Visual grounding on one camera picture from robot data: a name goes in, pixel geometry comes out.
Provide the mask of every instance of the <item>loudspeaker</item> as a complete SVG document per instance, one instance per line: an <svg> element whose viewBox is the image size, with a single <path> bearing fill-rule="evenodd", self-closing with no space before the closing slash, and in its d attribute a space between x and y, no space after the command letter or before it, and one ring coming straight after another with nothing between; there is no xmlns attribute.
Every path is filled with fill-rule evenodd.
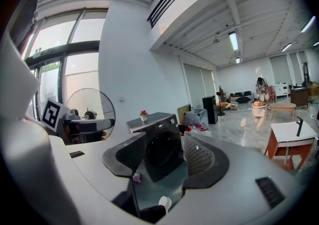
<svg viewBox="0 0 319 225"><path fill-rule="evenodd" d="M203 98L203 105L204 109L207 110L208 123L215 124L218 121L216 97L211 96Z"/></svg>

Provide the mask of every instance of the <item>glossy tile floor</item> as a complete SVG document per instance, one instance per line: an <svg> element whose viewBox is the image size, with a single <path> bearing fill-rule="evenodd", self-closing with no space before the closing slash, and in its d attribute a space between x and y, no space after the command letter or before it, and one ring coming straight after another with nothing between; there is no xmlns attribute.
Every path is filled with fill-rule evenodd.
<svg viewBox="0 0 319 225"><path fill-rule="evenodd" d="M278 98L278 103L289 103L290 97ZM298 107L295 112L295 118L291 118L290 112L274 112L273 119L271 118L271 111L267 110L266 118L253 117L252 104L238 104L238 110L225 110L224 116L218 117L218 122L216 124L210 124L209 129L213 137L218 137L220 140L227 142L239 144L246 147L251 147L257 149L261 153L264 153L269 135L271 132L271 123L282 123L296 121L297 116L306 121L317 133L319 133L319 128L316 126L315 121L312 119L312 115L317 116L319 109L318 105L309 104L308 108ZM312 151L310 152L304 167L311 166L315 164L315 143L313 145ZM294 166L300 162L299 156L293 157Z"/></svg>

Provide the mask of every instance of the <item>woman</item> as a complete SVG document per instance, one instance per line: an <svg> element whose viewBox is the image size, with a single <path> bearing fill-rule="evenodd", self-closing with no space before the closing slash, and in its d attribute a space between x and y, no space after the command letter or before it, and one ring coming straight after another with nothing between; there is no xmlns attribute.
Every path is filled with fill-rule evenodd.
<svg viewBox="0 0 319 225"><path fill-rule="evenodd" d="M262 101L262 102L266 101L267 108L268 108L268 110L270 110L268 84L266 83L265 79L263 79L261 77L258 77L258 79L257 79L256 93L257 93L257 98L260 101Z"/></svg>

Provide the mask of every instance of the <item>dark gray washing machine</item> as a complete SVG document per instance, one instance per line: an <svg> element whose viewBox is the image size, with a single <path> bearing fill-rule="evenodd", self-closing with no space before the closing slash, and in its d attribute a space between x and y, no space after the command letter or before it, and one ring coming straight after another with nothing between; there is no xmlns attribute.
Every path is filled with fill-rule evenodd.
<svg viewBox="0 0 319 225"><path fill-rule="evenodd" d="M182 162L183 150L176 115L157 112L127 122L129 132L146 133L145 169L153 182L157 182L174 171Z"/></svg>

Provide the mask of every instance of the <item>ceiling beam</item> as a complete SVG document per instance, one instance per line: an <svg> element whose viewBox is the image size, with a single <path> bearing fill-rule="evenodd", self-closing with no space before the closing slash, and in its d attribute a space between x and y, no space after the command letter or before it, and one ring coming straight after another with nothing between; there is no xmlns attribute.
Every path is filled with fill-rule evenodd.
<svg viewBox="0 0 319 225"><path fill-rule="evenodd" d="M225 0L228 8L230 10L230 13L234 19L234 22L236 24L236 34L237 34L237 41L238 41L238 48L240 50L240 55L243 56L243 47L244 47L244 40L243 40L243 31L241 29L241 22L239 18L238 9L236 6L235 0Z"/></svg>
<svg viewBox="0 0 319 225"><path fill-rule="evenodd" d="M298 6L297 0L291 0L290 7L288 9L284 23L281 25L281 28L277 36L268 47L266 51L266 56L268 56L268 54L270 54L276 48L276 46L286 37L286 34L295 19L297 6Z"/></svg>

